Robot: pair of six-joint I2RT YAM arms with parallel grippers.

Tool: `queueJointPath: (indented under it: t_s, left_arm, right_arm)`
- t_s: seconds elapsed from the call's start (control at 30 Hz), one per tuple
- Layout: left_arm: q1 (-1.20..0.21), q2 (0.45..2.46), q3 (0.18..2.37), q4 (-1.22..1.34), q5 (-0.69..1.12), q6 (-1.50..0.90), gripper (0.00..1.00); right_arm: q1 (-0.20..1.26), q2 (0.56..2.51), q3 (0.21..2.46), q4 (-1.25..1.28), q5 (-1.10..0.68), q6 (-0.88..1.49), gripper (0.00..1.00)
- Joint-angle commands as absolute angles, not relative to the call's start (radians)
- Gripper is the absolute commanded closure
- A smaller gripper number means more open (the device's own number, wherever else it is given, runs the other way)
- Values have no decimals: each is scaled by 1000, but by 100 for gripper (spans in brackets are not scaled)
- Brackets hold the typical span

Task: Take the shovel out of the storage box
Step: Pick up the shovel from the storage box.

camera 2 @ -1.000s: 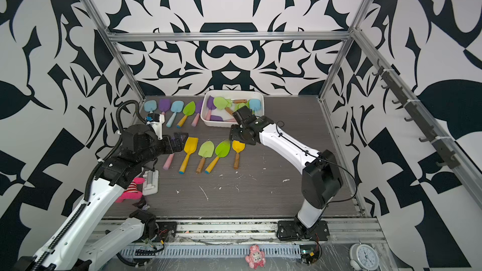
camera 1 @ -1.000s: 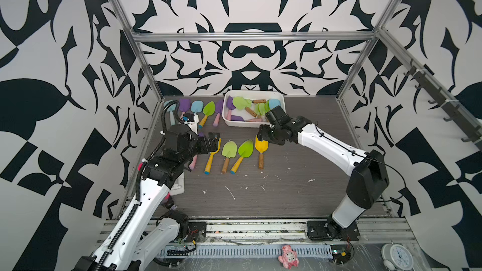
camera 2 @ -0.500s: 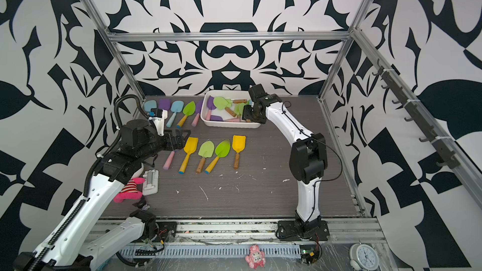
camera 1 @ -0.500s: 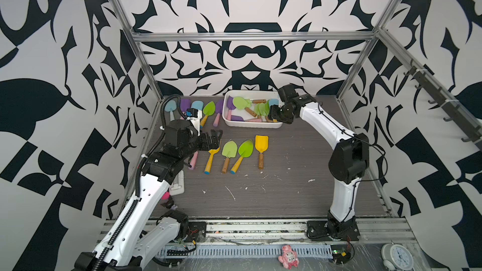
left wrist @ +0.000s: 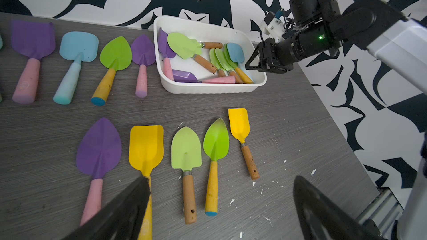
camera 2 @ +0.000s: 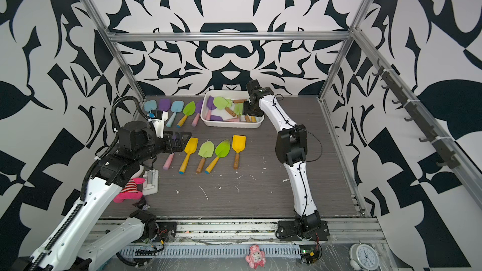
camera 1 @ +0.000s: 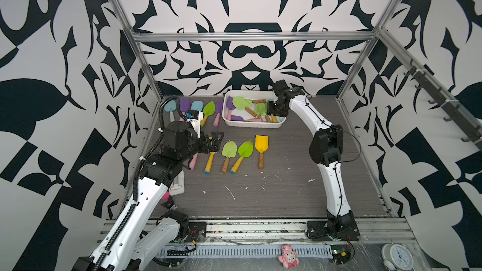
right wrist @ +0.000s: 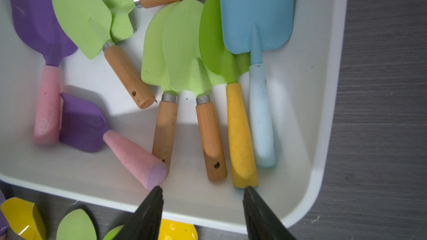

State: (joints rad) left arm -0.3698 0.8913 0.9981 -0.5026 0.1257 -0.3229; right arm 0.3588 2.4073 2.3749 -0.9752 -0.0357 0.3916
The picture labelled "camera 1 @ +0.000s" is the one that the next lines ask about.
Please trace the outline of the green pointed shovel yellow handle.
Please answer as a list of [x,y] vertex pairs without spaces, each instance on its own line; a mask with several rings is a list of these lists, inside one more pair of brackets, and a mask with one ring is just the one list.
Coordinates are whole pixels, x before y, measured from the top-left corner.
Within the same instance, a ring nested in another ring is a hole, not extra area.
[[249,158],[252,155],[253,150],[254,150],[254,142],[252,139],[248,139],[240,145],[238,149],[238,154],[240,155],[240,157],[237,159],[236,163],[232,167],[230,171],[231,174],[235,174],[238,171],[238,169],[240,168],[243,162],[243,159]]

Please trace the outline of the blue toy shovel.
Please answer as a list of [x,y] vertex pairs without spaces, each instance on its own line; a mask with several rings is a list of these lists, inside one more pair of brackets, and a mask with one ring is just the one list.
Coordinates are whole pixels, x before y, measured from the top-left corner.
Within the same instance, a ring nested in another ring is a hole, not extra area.
[[196,100],[192,102],[190,109],[202,112],[204,108],[204,102],[201,100]]

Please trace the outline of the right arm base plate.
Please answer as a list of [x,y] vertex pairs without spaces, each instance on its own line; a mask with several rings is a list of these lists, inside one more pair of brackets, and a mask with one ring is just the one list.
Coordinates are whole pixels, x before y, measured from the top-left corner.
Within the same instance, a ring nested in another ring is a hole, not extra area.
[[314,242],[359,241],[360,231],[357,225],[345,226],[330,220],[308,221],[306,236]]

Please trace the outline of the yellow shovel wooden handle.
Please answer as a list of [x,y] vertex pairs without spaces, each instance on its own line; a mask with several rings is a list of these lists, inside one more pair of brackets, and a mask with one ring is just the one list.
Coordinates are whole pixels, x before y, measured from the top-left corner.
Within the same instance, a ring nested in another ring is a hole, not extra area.
[[255,148],[259,152],[258,168],[264,169],[264,153],[269,147],[269,137],[266,135],[256,135]]

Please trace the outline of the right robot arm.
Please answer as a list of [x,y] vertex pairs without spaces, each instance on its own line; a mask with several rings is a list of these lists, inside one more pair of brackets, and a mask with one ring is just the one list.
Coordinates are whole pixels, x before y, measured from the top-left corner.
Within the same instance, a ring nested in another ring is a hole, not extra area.
[[341,176],[343,134],[340,125],[322,116],[301,87],[290,87],[285,80],[272,86],[276,99],[267,104],[267,111],[277,117],[294,112],[312,134],[309,156],[320,169],[326,193],[327,230],[331,235],[354,228],[355,217],[346,197]]

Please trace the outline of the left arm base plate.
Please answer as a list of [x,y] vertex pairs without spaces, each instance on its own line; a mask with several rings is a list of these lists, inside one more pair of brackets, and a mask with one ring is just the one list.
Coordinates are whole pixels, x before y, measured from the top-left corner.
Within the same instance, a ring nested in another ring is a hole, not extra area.
[[185,222],[179,228],[178,238],[183,242],[203,242],[206,238],[206,222]]

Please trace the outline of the white plastic storage box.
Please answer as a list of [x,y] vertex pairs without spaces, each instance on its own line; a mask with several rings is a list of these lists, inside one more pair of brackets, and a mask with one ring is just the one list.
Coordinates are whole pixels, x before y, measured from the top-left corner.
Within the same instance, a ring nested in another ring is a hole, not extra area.
[[[268,103],[268,101],[274,101],[276,96],[273,91],[260,91],[260,90],[231,90],[228,91],[224,96],[224,106],[222,111],[222,117],[225,123],[230,127],[244,127],[244,128],[263,128],[263,129],[278,129],[280,128],[285,122],[285,117],[276,117],[274,115],[269,115],[272,119],[272,122],[234,122],[231,120],[227,120],[227,99],[228,97],[243,97],[245,99],[249,99],[252,101],[251,109],[254,111],[255,105],[258,103]],[[249,113],[244,110],[235,109],[232,112],[232,115],[238,115],[243,117],[245,120],[254,118]]]

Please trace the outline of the purple pointed shovel pink handle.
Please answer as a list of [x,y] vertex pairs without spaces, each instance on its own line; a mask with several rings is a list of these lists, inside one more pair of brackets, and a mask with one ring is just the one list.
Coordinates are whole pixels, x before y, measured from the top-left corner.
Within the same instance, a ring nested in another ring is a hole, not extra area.
[[195,166],[196,166],[196,163],[197,163],[197,159],[198,159],[198,153],[196,153],[196,154],[193,156],[192,160],[191,160],[190,163],[189,163],[189,168],[190,168],[190,170],[194,170],[194,169],[195,169]]

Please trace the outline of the yellow toy shovel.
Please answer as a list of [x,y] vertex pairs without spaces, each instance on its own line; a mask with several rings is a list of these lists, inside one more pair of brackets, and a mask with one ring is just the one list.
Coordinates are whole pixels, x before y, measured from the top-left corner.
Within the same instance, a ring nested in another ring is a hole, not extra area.
[[213,165],[213,160],[214,160],[214,157],[217,153],[216,152],[211,152],[210,153],[210,156],[208,158],[208,161],[207,161],[207,164],[206,164],[206,167],[205,167],[205,170],[204,170],[204,173],[205,174],[210,174],[211,173],[211,170],[212,170],[212,165]]

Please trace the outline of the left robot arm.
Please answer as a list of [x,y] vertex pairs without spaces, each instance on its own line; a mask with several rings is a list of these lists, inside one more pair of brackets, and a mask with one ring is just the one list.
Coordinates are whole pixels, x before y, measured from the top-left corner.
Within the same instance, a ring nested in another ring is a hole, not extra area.
[[144,270],[169,242],[187,238],[189,218],[176,210],[165,213],[145,237],[141,232],[184,163],[196,153],[219,149],[223,138],[222,132],[204,134],[194,119],[163,125],[153,150],[140,159],[133,193],[119,218],[100,245],[88,257],[78,258],[73,269]]

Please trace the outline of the green shovel brown wooden handle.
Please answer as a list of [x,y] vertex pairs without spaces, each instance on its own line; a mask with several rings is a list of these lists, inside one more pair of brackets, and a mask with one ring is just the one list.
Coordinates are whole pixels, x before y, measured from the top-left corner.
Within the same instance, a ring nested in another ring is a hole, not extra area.
[[255,105],[254,112],[257,114],[259,119],[262,119],[266,122],[272,122],[272,119],[267,113],[267,104],[266,103],[258,103]]

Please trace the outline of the purple square shovel pink handle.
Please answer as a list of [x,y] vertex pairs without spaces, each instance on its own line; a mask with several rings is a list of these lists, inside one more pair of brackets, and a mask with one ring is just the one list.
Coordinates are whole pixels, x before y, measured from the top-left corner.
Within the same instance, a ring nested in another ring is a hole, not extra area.
[[187,112],[191,107],[190,99],[180,99],[179,109],[184,117],[187,117]]

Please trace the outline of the teal square shovel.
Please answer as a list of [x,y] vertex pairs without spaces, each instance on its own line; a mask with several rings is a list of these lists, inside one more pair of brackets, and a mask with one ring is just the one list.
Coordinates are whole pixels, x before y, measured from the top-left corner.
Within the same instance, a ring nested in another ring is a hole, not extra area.
[[176,111],[176,109],[177,109],[177,104],[175,100],[169,101],[164,107],[164,111],[169,114],[170,122],[175,121],[174,112]]

